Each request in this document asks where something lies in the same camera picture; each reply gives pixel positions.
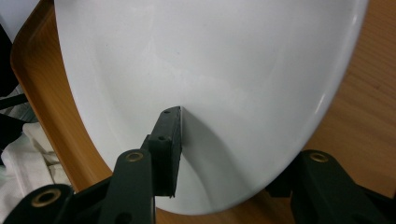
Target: wood grain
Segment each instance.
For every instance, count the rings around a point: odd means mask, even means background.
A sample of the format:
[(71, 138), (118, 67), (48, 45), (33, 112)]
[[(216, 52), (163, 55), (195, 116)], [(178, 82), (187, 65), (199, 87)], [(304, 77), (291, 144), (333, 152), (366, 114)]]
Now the wood grain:
[[(396, 190), (396, 1), (372, 0), (361, 37), (332, 105), (305, 148), (326, 151), (358, 184)], [(77, 190), (111, 175), (78, 115), (59, 47), (53, 3), (42, 0), (15, 39), (11, 61), (35, 113)], [(264, 191), (227, 211), (158, 223), (292, 223), (288, 200)]]

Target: wooden surface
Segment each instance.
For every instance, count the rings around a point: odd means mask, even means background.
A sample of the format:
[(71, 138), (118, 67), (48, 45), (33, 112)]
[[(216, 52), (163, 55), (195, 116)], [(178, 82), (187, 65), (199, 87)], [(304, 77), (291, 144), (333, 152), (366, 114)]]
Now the wooden surface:
[[(396, 1), (372, 0), (361, 37), (334, 101), (305, 148), (340, 161), (358, 184), (393, 197), (396, 190)], [(11, 61), (76, 189), (110, 175), (87, 135), (64, 72), (53, 4), (42, 1), (14, 42)], [(292, 223), (288, 201), (262, 191), (227, 211), (158, 223)]]

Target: plate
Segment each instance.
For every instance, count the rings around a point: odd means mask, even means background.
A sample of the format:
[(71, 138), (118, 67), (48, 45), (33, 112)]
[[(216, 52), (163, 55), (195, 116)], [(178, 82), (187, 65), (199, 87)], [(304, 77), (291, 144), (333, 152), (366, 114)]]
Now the plate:
[(187, 215), (241, 203), (290, 164), (342, 80), (366, 6), (55, 0), (78, 112), (110, 168), (182, 106), (176, 198), (156, 204)]

